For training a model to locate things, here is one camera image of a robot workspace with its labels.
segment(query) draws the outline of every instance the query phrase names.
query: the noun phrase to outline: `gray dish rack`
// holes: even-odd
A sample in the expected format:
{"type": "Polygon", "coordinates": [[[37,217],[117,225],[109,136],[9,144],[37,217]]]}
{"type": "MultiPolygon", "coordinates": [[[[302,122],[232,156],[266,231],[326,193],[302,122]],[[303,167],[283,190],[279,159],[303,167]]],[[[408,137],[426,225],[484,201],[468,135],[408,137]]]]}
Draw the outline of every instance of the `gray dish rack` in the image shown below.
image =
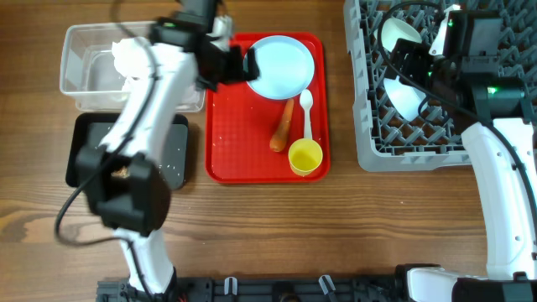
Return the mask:
{"type": "MultiPolygon", "coordinates": [[[[358,162],[370,172],[421,171],[470,164],[461,136],[454,133],[452,120],[440,107],[432,104],[422,115],[425,118],[406,121],[384,91],[386,67],[373,32],[386,11],[398,3],[396,0],[345,1],[347,50],[354,72],[352,109],[358,162]]],[[[498,74],[523,79],[526,95],[537,99],[537,0],[444,1],[446,8],[460,3],[467,9],[500,11],[504,25],[498,50],[502,62],[498,74]]],[[[418,29],[425,43],[434,40],[432,8],[413,6],[394,16],[418,29]]]]}

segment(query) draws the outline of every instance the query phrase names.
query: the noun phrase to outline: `wood grain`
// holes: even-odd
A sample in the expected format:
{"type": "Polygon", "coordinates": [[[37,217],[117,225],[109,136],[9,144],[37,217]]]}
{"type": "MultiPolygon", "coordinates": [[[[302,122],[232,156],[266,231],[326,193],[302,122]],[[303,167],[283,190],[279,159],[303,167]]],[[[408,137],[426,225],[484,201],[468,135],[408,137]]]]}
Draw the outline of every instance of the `wood grain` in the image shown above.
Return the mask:
{"type": "MultiPolygon", "coordinates": [[[[54,241],[55,214],[80,114],[59,92],[65,31],[108,22],[110,1],[23,0],[0,5],[0,301],[93,301],[96,282],[128,274],[116,243],[54,241]]],[[[164,224],[182,276],[315,277],[389,273],[441,263],[485,273],[486,238],[469,167],[372,174],[357,163],[351,61],[342,0],[228,0],[237,30],[309,31],[326,50],[332,168],[312,185],[218,185],[205,173],[205,115],[192,125],[189,182],[164,224]]],[[[132,1],[125,20],[167,15],[172,1],[132,1]]],[[[108,231],[80,198],[65,220],[79,239],[108,231]]]]}

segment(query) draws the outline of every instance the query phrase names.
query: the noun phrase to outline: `carrot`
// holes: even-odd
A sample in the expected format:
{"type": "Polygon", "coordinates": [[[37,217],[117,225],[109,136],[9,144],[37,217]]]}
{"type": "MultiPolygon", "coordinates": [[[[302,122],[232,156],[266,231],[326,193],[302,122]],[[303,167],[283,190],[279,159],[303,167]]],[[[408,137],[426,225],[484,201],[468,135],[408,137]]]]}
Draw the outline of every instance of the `carrot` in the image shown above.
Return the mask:
{"type": "Polygon", "coordinates": [[[292,98],[285,104],[284,115],[279,123],[278,130],[270,140],[270,149],[274,152],[282,152],[287,145],[287,138],[289,136],[289,128],[291,127],[291,119],[293,118],[293,107],[295,106],[295,100],[292,98]]]}

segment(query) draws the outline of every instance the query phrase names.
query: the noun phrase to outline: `yellow cup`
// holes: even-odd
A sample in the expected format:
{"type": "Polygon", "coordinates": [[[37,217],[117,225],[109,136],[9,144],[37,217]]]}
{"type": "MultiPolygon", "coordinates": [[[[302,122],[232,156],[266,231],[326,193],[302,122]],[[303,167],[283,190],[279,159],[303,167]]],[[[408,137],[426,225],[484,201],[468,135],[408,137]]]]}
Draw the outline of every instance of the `yellow cup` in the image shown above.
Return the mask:
{"type": "Polygon", "coordinates": [[[302,138],[294,142],[289,148],[289,162],[291,169],[298,176],[307,176],[319,168],[322,162],[321,146],[309,138],[302,138]]]}

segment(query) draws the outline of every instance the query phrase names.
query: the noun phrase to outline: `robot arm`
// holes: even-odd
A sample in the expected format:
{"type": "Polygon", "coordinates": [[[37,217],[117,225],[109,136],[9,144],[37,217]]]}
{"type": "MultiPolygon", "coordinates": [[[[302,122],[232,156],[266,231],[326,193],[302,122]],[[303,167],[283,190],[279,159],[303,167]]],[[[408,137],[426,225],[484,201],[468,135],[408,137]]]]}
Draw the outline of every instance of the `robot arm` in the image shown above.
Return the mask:
{"type": "MultiPolygon", "coordinates": [[[[525,124],[522,118],[496,119],[494,127],[516,148],[535,192],[537,174],[532,145],[533,127],[525,124]]],[[[472,160],[481,196],[487,228],[488,276],[462,275],[443,268],[411,269],[406,276],[408,294],[418,302],[457,301],[456,294],[467,286],[461,283],[470,279],[475,282],[498,281],[496,284],[486,283],[490,286],[487,290],[492,293],[495,285],[523,285],[504,283],[516,280],[522,273],[529,280],[536,277],[537,247],[529,200],[519,172],[513,169],[511,156],[499,139],[479,122],[462,133],[462,143],[472,160]]]]}
{"type": "MultiPolygon", "coordinates": [[[[139,293],[147,290],[153,297],[167,300],[177,300],[175,269],[160,229],[171,197],[156,167],[161,161],[175,108],[193,85],[216,90],[218,83],[258,77],[253,50],[248,51],[253,59],[248,60],[248,69],[244,70],[240,48],[229,46],[232,20],[228,16],[216,16],[220,2],[184,0],[183,12],[175,13],[172,18],[160,18],[152,26],[149,39],[151,48],[158,49],[153,51],[159,64],[158,77],[154,83],[149,78],[136,81],[127,105],[99,148],[83,148],[77,156],[77,170],[83,180],[101,171],[103,160],[134,129],[132,139],[112,167],[102,171],[101,177],[85,188],[85,193],[91,211],[102,218],[105,226],[115,230],[114,236],[132,243],[129,246],[122,242],[130,270],[129,284],[139,293]],[[114,176],[119,169],[127,173],[114,176]]],[[[144,70],[150,67],[145,65],[149,61],[144,57],[132,64],[141,64],[144,70]]]]}
{"type": "MultiPolygon", "coordinates": [[[[524,124],[521,118],[503,118],[494,120],[494,127],[515,147],[535,192],[533,126],[524,124]]],[[[511,156],[498,138],[480,123],[462,134],[462,143],[470,155],[481,196],[487,227],[489,279],[510,280],[517,272],[525,272],[528,279],[536,279],[537,247],[531,208],[520,173],[513,169],[511,156]]]]}

